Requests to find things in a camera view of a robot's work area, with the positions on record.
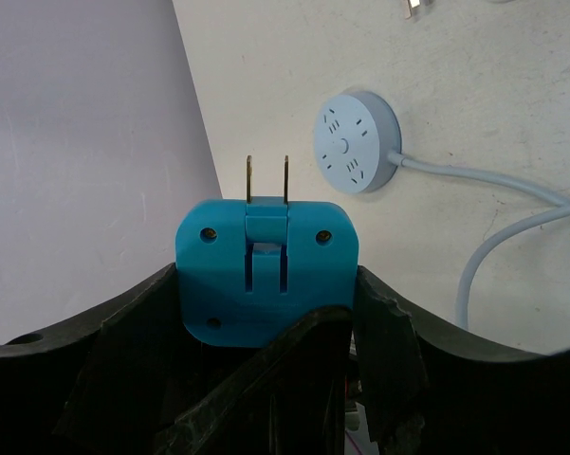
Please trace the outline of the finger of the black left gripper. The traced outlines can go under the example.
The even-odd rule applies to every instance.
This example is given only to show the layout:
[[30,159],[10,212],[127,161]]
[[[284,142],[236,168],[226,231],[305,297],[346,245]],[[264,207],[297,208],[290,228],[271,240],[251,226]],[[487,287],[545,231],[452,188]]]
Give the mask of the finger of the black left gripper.
[[341,454],[352,313],[323,307],[257,351],[155,438],[156,454]]

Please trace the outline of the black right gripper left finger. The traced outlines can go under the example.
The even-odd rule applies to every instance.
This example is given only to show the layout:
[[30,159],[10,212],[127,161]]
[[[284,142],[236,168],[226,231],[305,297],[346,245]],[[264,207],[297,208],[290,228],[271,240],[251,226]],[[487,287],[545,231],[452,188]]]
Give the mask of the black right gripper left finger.
[[0,345],[0,454],[149,454],[203,391],[200,346],[166,266]]

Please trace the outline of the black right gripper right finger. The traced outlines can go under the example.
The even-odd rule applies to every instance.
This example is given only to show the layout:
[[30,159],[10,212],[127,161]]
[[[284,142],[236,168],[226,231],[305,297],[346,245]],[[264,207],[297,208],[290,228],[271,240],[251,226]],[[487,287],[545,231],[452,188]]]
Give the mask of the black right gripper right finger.
[[361,404],[383,454],[570,454],[570,348],[479,337],[365,267],[353,307]]

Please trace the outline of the blue cable winder clip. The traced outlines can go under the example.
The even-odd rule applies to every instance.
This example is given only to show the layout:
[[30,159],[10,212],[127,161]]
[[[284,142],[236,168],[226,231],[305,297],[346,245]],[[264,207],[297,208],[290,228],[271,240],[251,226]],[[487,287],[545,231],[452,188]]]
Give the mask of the blue cable winder clip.
[[193,207],[175,235],[182,322],[217,347],[261,348],[306,314],[353,305],[359,238],[328,202],[252,192]]

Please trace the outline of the round light blue socket hub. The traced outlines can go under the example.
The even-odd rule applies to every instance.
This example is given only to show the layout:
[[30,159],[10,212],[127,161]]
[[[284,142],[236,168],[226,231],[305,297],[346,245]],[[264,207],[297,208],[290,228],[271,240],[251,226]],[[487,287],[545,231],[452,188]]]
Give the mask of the round light blue socket hub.
[[402,152],[395,112],[379,95],[346,92],[326,101],[317,115],[314,156],[326,181],[346,194],[373,192],[394,176],[391,152]]

